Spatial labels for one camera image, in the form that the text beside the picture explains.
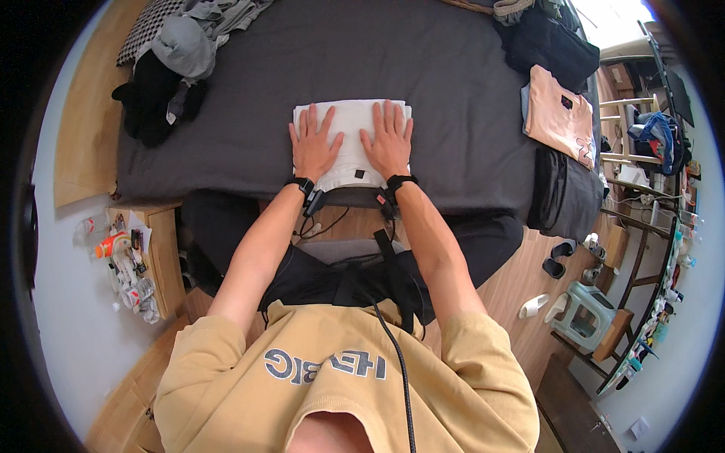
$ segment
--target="yellow t-shirt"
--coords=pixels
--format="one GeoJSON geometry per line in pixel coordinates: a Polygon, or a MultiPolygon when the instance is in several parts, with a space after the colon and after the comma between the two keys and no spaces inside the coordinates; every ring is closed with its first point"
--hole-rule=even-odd
{"type": "MultiPolygon", "coordinates": [[[[441,326],[442,361],[402,331],[397,306],[378,304],[400,345],[419,452],[532,452],[534,395],[506,331],[483,314],[441,326]]],[[[397,354],[372,307],[269,307],[268,329],[246,350],[221,316],[179,332],[154,416],[167,453],[282,452],[312,412],[348,412],[376,453],[409,449],[397,354]]]]}

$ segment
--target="plastic stool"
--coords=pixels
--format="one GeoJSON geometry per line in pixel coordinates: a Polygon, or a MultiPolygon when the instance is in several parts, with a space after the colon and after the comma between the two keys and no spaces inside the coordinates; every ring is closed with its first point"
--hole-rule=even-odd
{"type": "Polygon", "coordinates": [[[566,289],[569,308],[564,319],[553,320],[551,326],[571,338],[579,346],[594,351],[609,329],[617,310],[596,286],[584,286],[574,280],[566,289]]]}

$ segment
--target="checkered pillow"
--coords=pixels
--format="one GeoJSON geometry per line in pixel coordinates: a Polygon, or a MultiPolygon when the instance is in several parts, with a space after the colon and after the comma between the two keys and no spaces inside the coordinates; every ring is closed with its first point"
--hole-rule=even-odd
{"type": "Polygon", "coordinates": [[[183,3],[184,0],[149,0],[126,36],[126,41],[118,52],[116,66],[134,61],[138,48],[152,40],[163,25],[164,18],[174,13],[183,3]]]}

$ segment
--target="black label on shirt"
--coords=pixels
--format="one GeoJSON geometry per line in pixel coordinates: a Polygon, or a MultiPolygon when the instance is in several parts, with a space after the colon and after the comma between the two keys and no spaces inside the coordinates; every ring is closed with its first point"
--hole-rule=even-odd
{"type": "Polygon", "coordinates": [[[567,110],[571,110],[571,107],[574,106],[574,104],[571,101],[571,99],[569,99],[568,97],[564,96],[563,94],[561,95],[561,105],[563,105],[564,107],[566,107],[567,110]]]}

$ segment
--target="hand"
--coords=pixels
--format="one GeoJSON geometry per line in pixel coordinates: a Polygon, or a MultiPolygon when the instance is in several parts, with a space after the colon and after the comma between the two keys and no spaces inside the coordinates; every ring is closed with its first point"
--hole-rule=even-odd
{"type": "Polygon", "coordinates": [[[365,154],[374,169],[383,175],[385,180],[393,175],[410,176],[407,163],[410,158],[410,136],[413,134],[413,119],[408,118],[403,130],[403,111],[399,105],[393,109],[389,99],[385,101],[385,119],[380,113],[380,104],[373,105],[373,124],[375,126],[375,143],[370,143],[370,136],[360,129],[360,141],[365,154]]]}
{"type": "Polygon", "coordinates": [[[317,107],[310,104],[310,111],[302,110],[299,115],[299,138],[294,130],[294,124],[289,123],[289,138],[292,140],[292,161],[296,177],[309,178],[317,184],[320,176],[330,170],[332,164],[335,163],[345,134],[340,132],[335,137],[332,146],[327,146],[327,134],[330,131],[334,115],[335,107],[330,107],[318,133],[317,107]]]}

